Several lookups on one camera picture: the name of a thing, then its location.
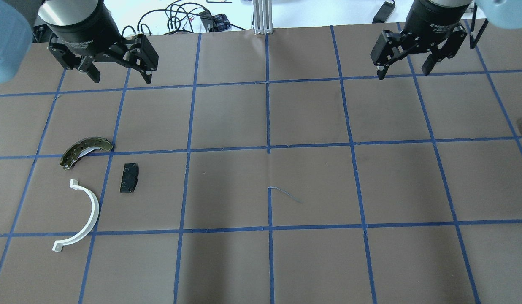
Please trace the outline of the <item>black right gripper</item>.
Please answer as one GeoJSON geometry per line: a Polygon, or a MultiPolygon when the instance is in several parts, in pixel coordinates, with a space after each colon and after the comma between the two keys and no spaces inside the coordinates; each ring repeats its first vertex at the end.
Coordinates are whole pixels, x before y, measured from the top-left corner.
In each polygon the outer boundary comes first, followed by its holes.
{"type": "Polygon", "coordinates": [[[438,62],[453,58],[468,33],[461,24],[470,0],[415,0],[400,33],[383,30],[371,50],[377,78],[383,80],[389,67],[412,53],[430,54],[421,70],[428,76],[438,62]]]}

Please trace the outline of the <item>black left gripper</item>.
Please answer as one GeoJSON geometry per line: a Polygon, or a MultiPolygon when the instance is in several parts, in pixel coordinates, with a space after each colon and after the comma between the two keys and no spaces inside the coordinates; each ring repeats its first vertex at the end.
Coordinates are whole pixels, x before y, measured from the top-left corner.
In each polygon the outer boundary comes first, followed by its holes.
{"type": "Polygon", "coordinates": [[[94,62],[116,62],[151,84],[159,55],[146,35],[123,38],[102,0],[44,0],[38,16],[48,25],[48,50],[66,70],[100,82],[94,62]]]}

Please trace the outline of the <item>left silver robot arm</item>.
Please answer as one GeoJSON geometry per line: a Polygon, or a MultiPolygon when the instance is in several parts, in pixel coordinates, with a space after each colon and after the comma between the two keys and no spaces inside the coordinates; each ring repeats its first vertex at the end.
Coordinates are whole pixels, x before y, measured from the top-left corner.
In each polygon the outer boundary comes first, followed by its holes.
{"type": "Polygon", "coordinates": [[[158,69],[159,56],[147,36],[122,36],[102,0],[0,0],[0,84],[18,72],[36,19],[52,31],[48,49],[60,65],[95,83],[100,71],[94,63],[134,69],[148,84],[158,69]]]}

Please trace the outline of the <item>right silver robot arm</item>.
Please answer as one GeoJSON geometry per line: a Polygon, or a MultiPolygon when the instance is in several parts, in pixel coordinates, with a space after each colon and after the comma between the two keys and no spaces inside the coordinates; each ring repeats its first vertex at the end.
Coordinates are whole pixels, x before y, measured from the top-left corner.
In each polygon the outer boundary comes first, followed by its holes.
{"type": "Polygon", "coordinates": [[[479,31],[471,26],[468,33],[461,19],[469,0],[415,0],[399,33],[384,30],[372,51],[371,60],[377,67],[377,77],[384,79],[389,67],[411,54],[428,53],[421,70],[429,75],[435,65],[445,58],[453,58],[469,37],[475,48],[488,24],[502,29],[522,28],[522,0],[476,0],[485,21],[479,31]]]}

